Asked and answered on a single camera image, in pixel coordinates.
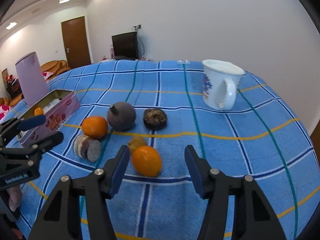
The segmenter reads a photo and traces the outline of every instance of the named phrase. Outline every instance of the shiitake mushroom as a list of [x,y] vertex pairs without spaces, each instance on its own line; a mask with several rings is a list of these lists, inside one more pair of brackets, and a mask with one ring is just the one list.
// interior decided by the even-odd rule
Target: shiitake mushroom
[[167,115],[159,108],[149,108],[144,111],[143,123],[150,130],[161,130],[167,125]]

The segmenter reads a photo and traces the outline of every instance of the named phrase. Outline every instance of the wooden door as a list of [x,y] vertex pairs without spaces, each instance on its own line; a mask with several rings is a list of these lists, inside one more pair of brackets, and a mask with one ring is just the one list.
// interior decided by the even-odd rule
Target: wooden door
[[61,23],[64,49],[71,68],[91,64],[84,16]]
[[313,143],[313,147],[315,148],[318,162],[320,162],[320,122],[317,124],[315,130],[313,131],[310,137]]

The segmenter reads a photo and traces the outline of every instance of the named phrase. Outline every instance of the mandarin orange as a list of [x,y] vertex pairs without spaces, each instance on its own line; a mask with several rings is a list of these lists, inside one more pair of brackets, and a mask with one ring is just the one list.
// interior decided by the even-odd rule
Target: mandarin orange
[[162,160],[158,151],[151,146],[136,148],[131,156],[134,168],[147,177],[156,177],[162,169]]
[[108,122],[102,116],[90,116],[82,121],[82,131],[85,135],[99,140],[108,132]]
[[41,107],[37,107],[34,111],[34,116],[44,114],[44,111]]

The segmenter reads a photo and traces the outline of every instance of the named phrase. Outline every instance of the bed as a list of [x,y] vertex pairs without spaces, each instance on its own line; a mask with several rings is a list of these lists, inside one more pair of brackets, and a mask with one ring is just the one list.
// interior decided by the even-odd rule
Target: bed
[[[113,158],[132,135],[145,136],[159,151],[163,170],[159,177],[147,178],[137,174],[129,163],[119,193],[108,201],[118,239],[197,239],[207,202],[196,194],[185,165],[184,148],[189,144],[212,167],[229,176],[251,174],[289,240],[302,231],[320,201],[319,165],[303,124],[252,73],[246,72],[243,77],[230,111],[214,110],[203,102],[201,62],[103,62],[63,73],[48,86],[50,91],[75,91],[80,108],[60,127],[63,143],[43,155],[40,178],[22,190],[17,225],[26,237],[61,176],[87,176]],[[137,113],[135,127],[128,132],[108,133],[96,163],[77,157],[72,145],[82,133],[82,120],[92,115],[105,117],[111,104],[126,99]],[[154,107],[168,116],[167,127],[156,132],[147,130],[142,121],[145,109]],[[27,109],[21,101],[6,119],[21,116]],[[20,144],[14,139],[8,147]],[[234,198],[230,197],[225,239],[231,238],[233,206]],[[88,240],[83,197],[80,208],[83,239]]]

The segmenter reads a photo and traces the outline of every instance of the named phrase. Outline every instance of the air vent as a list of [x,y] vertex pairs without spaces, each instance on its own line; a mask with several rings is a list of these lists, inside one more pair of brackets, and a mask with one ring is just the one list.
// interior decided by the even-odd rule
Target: air vent
[[36,12],[38,12],[38,11],[40,11],[41,10],[41,8],[37,8],[37,9],[35,9],[34,11],[32,11],[32,14],[35,14]]

